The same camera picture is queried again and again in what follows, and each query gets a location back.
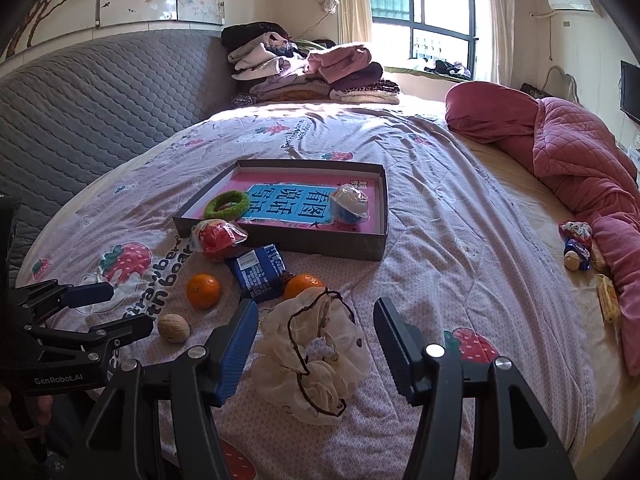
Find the yellow package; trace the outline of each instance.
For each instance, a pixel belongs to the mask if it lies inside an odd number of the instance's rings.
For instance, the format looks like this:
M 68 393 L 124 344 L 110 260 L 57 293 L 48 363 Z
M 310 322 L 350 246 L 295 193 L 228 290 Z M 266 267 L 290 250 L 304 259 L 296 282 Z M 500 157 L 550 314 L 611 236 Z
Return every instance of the yellow package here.
M 610 274 L 611 270 L 607 265 L 607 261 L 604 259 L 604 254 L 600 250 L 600 247 L 596 243 L 596 240 L 592 240 L 591 243 L 591 267 L 600 274 Z
M 596 281 L 598 282 L 596 291 L 598 293 L 598 299 L 600 300 L 602 320 L 605 323 L 614 323 L 619 320 L 622 315 L 616 289 L 613 287 L 613 282 L 607 276 L 596 274 Z

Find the strawberry print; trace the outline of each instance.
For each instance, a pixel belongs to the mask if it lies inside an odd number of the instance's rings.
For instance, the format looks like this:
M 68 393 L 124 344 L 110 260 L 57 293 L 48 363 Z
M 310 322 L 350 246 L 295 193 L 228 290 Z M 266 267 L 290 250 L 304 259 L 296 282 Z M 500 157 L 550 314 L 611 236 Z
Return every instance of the strawberry print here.
M 270 136 L 273 136 L 275 134 L 279 134 L 280 132 L 286 132 L 287 130 L 289 130 L 288 126 L 282 126 L 282 124 L 278 124 L 276 126 L 270 126 L 269 128 L 265 129 L 265 133 L 269 134 Z
M 325 153 L 322 157 L 324 160 L 351 160 L 353 158 L 353 153 L 351 152 L 329 152 Z
M 188 142 L 184 143 L 184 147 L 188 148 L 190 146 L 197 146 L 198 144 L 202 144 L 204 142 L 204 139 L 191 139 L 188 140 Z
M 475 363 L 491 363 L 500 354 L 484 337 L 470 328 L 457 328 L 445 331 L 444 341 L 447 350 L 456 352 L 460 359 Z
M 224 440 L 220 440 L 220 447 L 225 456 L 226 466 L 234 480 L 254 480 L 257 477 L 255 467 L 235 447 Z
M 423 146 L 433 146 L 433 142 L 418 134 L 409 134 L 409 139 L 411 139 L 416 144 L 421 144 Z
M 126 283 L 133 273 L 142 276 L 150 265 L 151 251 L 143 244 L 130 242 L 116 245 L 111 252 L 106 253 L 100 261 L 100 270 L 111 285 L 117 286 L 120 283 Z M 119 270 L 122 273 L 113 283 L 113 278 Z
M 31 267 L 31 273 L 33 275 L 33 279 L 39 280 L 44 275 L 44 273 L 47 272 L 47 269 L 49 269 L 50 266 L 51 266 L 51 260 L 47 260 L 46 258 L 43 258 L 35 262 L 33 264 L 33 267 Z

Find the gray quilted headboard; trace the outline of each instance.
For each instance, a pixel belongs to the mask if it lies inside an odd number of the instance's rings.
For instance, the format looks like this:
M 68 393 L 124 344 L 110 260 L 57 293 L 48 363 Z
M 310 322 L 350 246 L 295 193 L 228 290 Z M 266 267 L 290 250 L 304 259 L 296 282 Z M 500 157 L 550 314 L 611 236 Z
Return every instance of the gray quilted headboard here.
M 10 278 L 50 218 L 96 178 L 228 108 L 219 33 L 87 41 L 0 78 L 0 193 L 22 196 Z

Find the air conditioner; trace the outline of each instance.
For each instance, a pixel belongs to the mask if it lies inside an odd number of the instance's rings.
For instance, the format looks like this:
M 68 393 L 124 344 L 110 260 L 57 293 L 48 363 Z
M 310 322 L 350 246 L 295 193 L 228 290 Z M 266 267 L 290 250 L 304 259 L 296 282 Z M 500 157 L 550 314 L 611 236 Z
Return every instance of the air conditioner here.
M 579 12 L 594 12 L 601 16 L 600 5 L 595 0 L 548 0 L 549 7 L 555 11 L 576 10 Z

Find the blue bowl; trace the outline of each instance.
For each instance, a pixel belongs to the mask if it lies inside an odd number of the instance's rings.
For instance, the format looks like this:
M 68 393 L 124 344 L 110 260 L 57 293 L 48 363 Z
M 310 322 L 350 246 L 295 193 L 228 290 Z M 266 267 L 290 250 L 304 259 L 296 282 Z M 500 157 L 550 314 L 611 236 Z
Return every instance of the blue bowl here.
M 366 218 L 361 218 L 354 215 L 352 212 L 347 211 L 335 200 L 329 200 L 329 211 L 331 211 L 331 216 L 334 219 L 334 222 L 340 222 L 341 224 L 355 225 L 366 220 Z

